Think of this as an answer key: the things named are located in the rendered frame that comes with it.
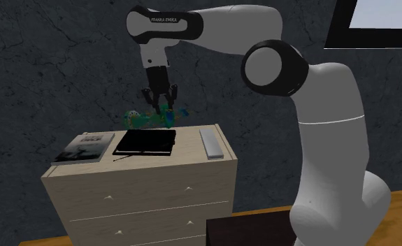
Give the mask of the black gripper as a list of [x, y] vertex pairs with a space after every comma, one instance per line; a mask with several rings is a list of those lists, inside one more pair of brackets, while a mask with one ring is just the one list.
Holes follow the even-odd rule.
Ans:
[[141, 90], [146, 102], [150, 104], [155, 112], [160, 115], [160, 95], [166, 94], [168, 109], [173, 109], [173, 104], [178, 96], [178, 86], [170, 85], [168, 81], [167, 68], [165, 66], [153, 66], [146, 69], [149, 87]]

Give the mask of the green colourful toy figure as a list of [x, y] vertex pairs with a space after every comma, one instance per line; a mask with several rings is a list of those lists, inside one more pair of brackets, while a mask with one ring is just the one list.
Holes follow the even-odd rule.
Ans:
[[160, 113], [155, 111], [139, 113], [135, 110], [126, 111], [123, 125], [126, 129], [142, 129], [145, 127], [172, 128], [178, 119], [188, 117], [190, 111], [186, 108], [170, 109], [166, 104], [160, 105]]

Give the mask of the black notebook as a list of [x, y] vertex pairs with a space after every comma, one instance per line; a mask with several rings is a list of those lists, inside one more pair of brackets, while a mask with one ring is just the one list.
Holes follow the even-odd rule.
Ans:
[[122, 137], [113, 155], [170, 156], [176, 130], [130, 129]]

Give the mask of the grey remote control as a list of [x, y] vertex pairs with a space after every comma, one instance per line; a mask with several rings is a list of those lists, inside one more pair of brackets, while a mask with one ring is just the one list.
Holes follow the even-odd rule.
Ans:
[[215, 137], [215, 132], [212, 129], [199, 129], [201, 140], [203, 142], [206, 156], [208, 159], [223, 159], [224, 154], [218, 140]]

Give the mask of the grey book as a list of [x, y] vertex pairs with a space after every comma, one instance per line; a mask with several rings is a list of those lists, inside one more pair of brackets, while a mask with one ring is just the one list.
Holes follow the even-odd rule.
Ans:
[[114, 133], [77, 135], [51, 162], [52, 166], [100, 162]]

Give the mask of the light wooden chest of drawers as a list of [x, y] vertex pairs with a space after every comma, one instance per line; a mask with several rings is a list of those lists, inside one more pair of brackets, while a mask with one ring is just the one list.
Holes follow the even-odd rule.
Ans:
[[219, 125], [223, 159], [208, 159], [199, 126], [176, 129], [170, 156], [53, 166], [41, 180], [73, 246], [206, 246], [206, 221], [229, 217], [238, 160]]

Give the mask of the black-framed window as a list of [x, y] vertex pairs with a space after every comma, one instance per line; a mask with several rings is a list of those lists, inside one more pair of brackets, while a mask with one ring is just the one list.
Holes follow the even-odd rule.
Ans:
[[402, 0], [337, 0], [326, 49], [402, 49]]

